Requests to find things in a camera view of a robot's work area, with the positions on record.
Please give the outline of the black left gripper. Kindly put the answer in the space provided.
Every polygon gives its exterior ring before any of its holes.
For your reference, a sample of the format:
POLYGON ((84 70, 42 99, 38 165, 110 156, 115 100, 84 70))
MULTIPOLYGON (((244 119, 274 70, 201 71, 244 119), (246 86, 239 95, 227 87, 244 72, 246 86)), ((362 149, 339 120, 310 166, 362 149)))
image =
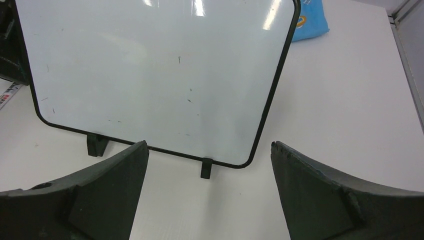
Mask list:
POLYGON ((29 85, 22 67, 17 22, 10 0, 0 2, 0 77, 10 82, 29 85))

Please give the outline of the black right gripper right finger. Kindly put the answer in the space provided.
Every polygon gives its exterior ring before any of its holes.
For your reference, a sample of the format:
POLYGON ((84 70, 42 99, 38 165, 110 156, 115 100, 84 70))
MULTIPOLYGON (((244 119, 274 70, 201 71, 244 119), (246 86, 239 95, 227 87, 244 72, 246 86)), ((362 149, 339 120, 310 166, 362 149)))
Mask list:
POLYGON ((292 240, 421 240, 424 194, 367 181, 271 144, 271 164, 292 240))

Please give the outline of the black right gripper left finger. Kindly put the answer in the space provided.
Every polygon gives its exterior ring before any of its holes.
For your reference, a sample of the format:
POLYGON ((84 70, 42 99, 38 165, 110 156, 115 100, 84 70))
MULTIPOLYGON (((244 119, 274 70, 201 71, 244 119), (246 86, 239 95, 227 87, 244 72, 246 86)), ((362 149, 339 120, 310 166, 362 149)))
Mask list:
POLYGON ((140 141, 64 177, 1 192, 1 239, 129 239, 148 160, 140 141))

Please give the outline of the white marker pen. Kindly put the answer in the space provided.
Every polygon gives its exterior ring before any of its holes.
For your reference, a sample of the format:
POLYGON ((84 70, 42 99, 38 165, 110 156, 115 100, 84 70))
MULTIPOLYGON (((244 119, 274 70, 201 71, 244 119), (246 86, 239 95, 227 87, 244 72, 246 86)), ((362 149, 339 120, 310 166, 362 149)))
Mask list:
POLYGON ((23 87, 23 84, 12 83, 4 92, 0 95, 0 109, 2 109, 10 99, 23 87))

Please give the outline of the white whiteboard black frame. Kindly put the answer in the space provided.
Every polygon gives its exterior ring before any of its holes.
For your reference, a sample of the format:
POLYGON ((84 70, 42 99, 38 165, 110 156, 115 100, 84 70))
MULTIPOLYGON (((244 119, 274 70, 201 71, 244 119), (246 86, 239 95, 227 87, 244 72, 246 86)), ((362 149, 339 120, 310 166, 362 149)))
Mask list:
POLYGON ((243 169, 254 160, 298 0, 13 0, 47 126, 243 169))

